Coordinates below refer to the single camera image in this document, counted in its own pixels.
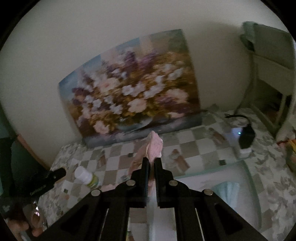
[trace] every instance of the metal bolt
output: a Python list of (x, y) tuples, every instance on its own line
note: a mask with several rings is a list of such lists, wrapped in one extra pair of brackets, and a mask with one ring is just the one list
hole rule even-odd
[(214, 192), (213, 192), (213, 190), (211, 190), (211, 189), (205, 189), (205, 190), (204, 190), (204, 194), (205, 194), (205, 195), (211, 196), (213, 193), (214, 193)]
[(178, 185), (178, 181), (176, 181), (176, 180), (170, 180), (168, 183), (170, 186), (173, 186), (173, 187)]
[(97, 196), (99, 196), (100, 194), (101, 194), (101, 191), (100, 191), (99, 189), (92, 190), (92, 192), (91, 192), (91, 195), (92, 195), (93, 197), (97, 197)]
[(135, 180), (128, 180), (126, 182), (126, 184), (131, 187), (131, 186), (134, 186), (136, 184), (136, 181)]

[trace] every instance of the pink towel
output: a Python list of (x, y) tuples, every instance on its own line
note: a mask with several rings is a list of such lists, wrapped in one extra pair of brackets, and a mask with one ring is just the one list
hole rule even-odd
[(128, 171), (128, 174), (131, 175), (133, 171), (139, 169), (140, 165), (142, 164), (143, 158), (144, 157), (148, 158), (150, 163), (150, 175), (149, 175), (149, 183), (148, 183), (149, 193), (153, 189), (153, 186), (155, 183), (154, 160), (157, 157), (161, 157), (162, 149), (163, 149), (162, 139), (158, 136), (157, 133), (155, 133), (154, 131), (151, 131), (147, 137), (146, 143), (139, 148)]

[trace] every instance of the painted flower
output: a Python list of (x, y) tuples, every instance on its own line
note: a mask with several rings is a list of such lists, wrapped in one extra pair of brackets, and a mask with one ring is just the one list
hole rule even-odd
[(97, 121), (93, 127), (99, 134), (107, 134), (109, 132), (109, 125), (105, 126), (101, 120)]
[(161, 64), (156, 64), (153, 66), (154, 69), (159, 69), (161, 67)]
[(83, 95), (76, 95), (75, 96), (75, 99), (77, 99), (80, 103), (83, 103), (84, 102), (84, 99), (85, 99), (85, 96), (83, 96)]
[(164, 75), (159, 75), (155, 78), (157, 84), (162, 84)]
[(72, 93), (74, 93), (77, 96), (78, 95), (87, 96), (90, 94), (88, 90), (81, 87), (72, 88)]
[(135, 71), (138, 68), (136, 54), (133, 51), (127, 51), (124, 56), (125, 70), (128, 73)]
[(173, 100), (171, 97), (168, 97), (166, 95), (159, 96), (155, 98), (155, 100), (164, 107), (170, 107), (177, 104), (175, 100)]
[(142, 82), (137, 83), (134, 87), (133, 92), (131, 93), (132, 97), (136, 97), (138, 94), (145, 90), (145, 85)]
[(104, 98), (104, 101), (108, 104), (113, 104), (113, 97), (112, 95), (108, 95), (107, 97)]
[(156, 56), (157, 56), (157, 53), (155, 51), (152, 51), (151, 53), (145, 55), (143, 58), (139, 59), (138, 60), (139, 68), (143, 71), (147, 71), (148, 69), (151, 69), (153, 67), (153, 62)]
[(73, 105), (81, 105), (81, 102), (78, 100), (78, 99), (72, 99), (72, 103), (73, 103)]
[(131, 85), (123, 86), (122, 87), (122, 94), (124, 96), (131, 94), (134, 91)]
[(101, 81), (101, 76), (97, 72), (93, 72), (91, 74), (91, 78), (94, 80), (95, 83)]
[(113, 76), (115, 77), (120, 77), (121, 76), (121, 72), (120, 69), (115, 69), (111, 72), (111, 74), (113, 74)]
[(93, 107), (100, 108), (102, 101), (100, 99), (96, 99), (93, 101)]
[(91, 118), (91, 113), (90, 113), (88, 107), (83, 107), (83, 109), (82, 109), (81, 112), (82, 112), (82, 115), (83, 115), (84, 118), (86, 118), (86, 119), (90, 119)]
[(114, 114), (120, 115), (122, 113), (122, 104), (120, 104), (120, 105), (113, 104), (113, 105), (110, 106), (110, 110)]
[(178, 104), (187, 103), (188, 93), (181, 89), (170, 89), (166, 93), (167, 97), (172, 98)]
[(180, 118), (184, 116), (184, 113), (177, 113), (177, 112), (169, 112), (168, 114), (171, 116), (171, 118)]
[(101, 81), (107, 81), (108, 77), (106, 74), (101, 74), (95, 78), (94, 87), (99, 87)]
[(174, 67), (174, 65), (172, 64), (165, 64), (164, 67), (163, 67), (163, 71), (164, 72), (169, 72), (170, 70), (172, 70)]
[(101, 93), (106, 93), (109, 90), (112, 90), (117, 86), (119, 86), (119, 81), (116, 78), (109, 78), (106, 80), (102, 80), (98, 84), (98, 87), (99, 87)]
[(113, 64), (106, 65), (106, 73), (111, 74), (115, 70), (115, 66)]
[(175, 80), (183, 74), (183, 68), (176, 69), (173, 73), (168, 75), (168, 80)]
[(86, 103), (92, 103), (94, 101), (94, 98), (91, 95), (87, 95), (84, 99)]
[(116, 58), (116, 65), (120, 66), (120, 67), (123, 67), (124, 66), (124, 53), (121, 52), (118, 54), (117, 58)]
[(90, 86), (90, 85), (85, 85), (85, 87), (84, 87), (87, 91), (89, 91), (89, 92), (93, 92), (94, 91), (94, 89)]
[(94, 106), (93, 106), (93, 107), (91, 108), (91, 112), (96, 112), (97, 110), (98, 110), (97, 107), (94, 107)]
[(186, 103), (186, 104), (175, 104), (173, 106), (173, 109), (175, 110), (175, 112), (184, 113), (184, 114), (190, 113), (192, 111), (191, 106), (188, 105), (188, 103)]
[(158, 85), (152, 86), (148, 91), (144, 92), (144, 99), (149, 99), (149, 98), (153, 97), (154, 95), (161, 92), (163, 90), (163, 88), (164, 88), (163, 84), (158, 84)]
[(127, 79), (127, 72), (125, 71), (125, 72), (122, 72), (121, 73), (121, 77), (124, 79), (124, 80), (126, 80)]
[(146, 104), (147, 102), (144, 99), (134, 99), (128, 103), (128, 105), (130, 106), (128, 111), (140, 113), (146, 109)]
[(79, 116), (78, 120), (76, 121), (76, 124), (78, 127), (81, 126), (83, 120), (85, 120), (84, 116), (83, 115)]
[(98, 111), (104, 111), (104, 110), (109, 110), (110, 109), (110, 105), (107, 104), (106, 102), (102, 102), (100, 108), (98, 108)]

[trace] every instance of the white bottle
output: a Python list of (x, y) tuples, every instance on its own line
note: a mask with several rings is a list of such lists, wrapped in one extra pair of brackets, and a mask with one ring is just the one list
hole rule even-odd
[(79, 166), (76, 168), (74, 176), (91, 189), (96, 188), (99, 185), (98, 177), (86, 170), (83, 166)]

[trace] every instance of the canvas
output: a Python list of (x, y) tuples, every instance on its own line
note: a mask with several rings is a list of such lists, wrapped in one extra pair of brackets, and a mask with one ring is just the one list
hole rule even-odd
[(112, 48), (59, 83), (89, 147), (201, 124), (194, 69), (181, 29)]

